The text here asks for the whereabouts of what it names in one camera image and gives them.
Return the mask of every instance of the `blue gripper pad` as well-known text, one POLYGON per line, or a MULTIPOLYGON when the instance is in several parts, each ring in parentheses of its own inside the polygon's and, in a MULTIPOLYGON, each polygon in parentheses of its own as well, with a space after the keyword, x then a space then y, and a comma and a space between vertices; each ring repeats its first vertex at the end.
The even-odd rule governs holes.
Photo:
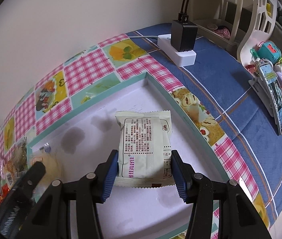
POLYGON ((118 170, 119 170, 118 156, 119 156, 119 152, 116 151, 115 155, 112 158, 112 162, 109 163, 110 166, 109 166, 109 169, 108 169, 108 173, 106 174, 104 182, 103 182, 103 193, 101 195, 101 198, 102 198, 103 201, 106 201, 106 199, 108 197, 110 197, 115 177, 118 174, 118 170))
POLYGON ((181 172, 180 166, 178 165, 176 157, 173 154, 172 154, 172 174, 179 196, 185 202, 188 197, 186 181, 183 177, 183 174, 181 172))

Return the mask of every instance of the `nutrition label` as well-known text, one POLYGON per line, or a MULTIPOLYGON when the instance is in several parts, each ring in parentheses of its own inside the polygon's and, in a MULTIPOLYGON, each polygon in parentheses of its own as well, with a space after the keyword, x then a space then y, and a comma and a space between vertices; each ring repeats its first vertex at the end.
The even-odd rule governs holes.
POLYGON ((171 150, 164 150, 163 151, 164 156, 164 178, 168 178, 172 176, 172 169, 171 169, 171 157, 172 153, 171 150))
POLYGON ((153 154, 151 118, 126 119, 124 129, 124 154, 153 154))

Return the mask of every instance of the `food picture on tablecloth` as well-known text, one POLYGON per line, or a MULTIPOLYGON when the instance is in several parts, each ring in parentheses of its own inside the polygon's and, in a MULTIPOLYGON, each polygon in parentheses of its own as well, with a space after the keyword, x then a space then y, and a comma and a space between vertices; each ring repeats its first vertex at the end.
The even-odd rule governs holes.
POLYGON ((14 144, 14 117, 12 117, 4 127, 4 151, 5 153, 14 144))
POLYGON ((73 108, 77 108, 98 94, 120 83, 115 73, 108 74, 102 79, 82 89, 71 97, 73 108))
POLYGON ((63 72, 60 71, 36 90, 36 119, 67 97, 63 72))
POLYGON ((255 197, 253 201, 253 205, 256 208, 258 214, 260 215, 261 219, 263 220, 265 226, 268 228, 270 226, 270 220, 268 218, 267 212, 266 212, 266 207, 263 202, 261 193, 258 192, 257 196, 255 197))
POLYGON ((210 146, 214 145, 224 135, 224 131, 210 112, 188 89, 178 89, 171 95, 190 117, 210 146))
POLYGON ((145 50, 137 46, 131 39, 111 44, 104 47, 103 50, 116 68, 147 54, 145 50))

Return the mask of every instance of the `power strip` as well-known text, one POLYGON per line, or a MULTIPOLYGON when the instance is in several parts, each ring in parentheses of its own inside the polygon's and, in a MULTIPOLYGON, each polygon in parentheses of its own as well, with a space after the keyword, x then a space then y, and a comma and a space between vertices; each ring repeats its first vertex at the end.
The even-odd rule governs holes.
POLYGON ((171 34, 159 35, 157 38, 157 45, 178 67, 194 65, 196 53, 193 50, 178 52, 171 45, 171 34))

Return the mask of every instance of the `metal screw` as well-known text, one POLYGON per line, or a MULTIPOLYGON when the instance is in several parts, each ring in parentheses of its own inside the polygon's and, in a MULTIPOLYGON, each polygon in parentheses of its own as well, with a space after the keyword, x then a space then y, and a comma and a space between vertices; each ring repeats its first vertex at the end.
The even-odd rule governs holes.
POLYGON ((87 174, 87 179, 94 179, 95 176, 96 176, 96 174, 94 172, 89 172, 87 174))
POLYGON ((52 182, 52 186, 54 186, 54 187, 57 187, 57 186, 59 186, 60 185, 60 181, 59 180, 54 180, 53 182, 52 182))
POLYGON ((236 186, 237 185, 237 181, 236 180, 230 180, 229 183, 232 185, 232 186, 236 186))
POLYGON ((196 174, 194 174, 194 178, 201 180, 203 178, 203 175, 197 172, 196 174))

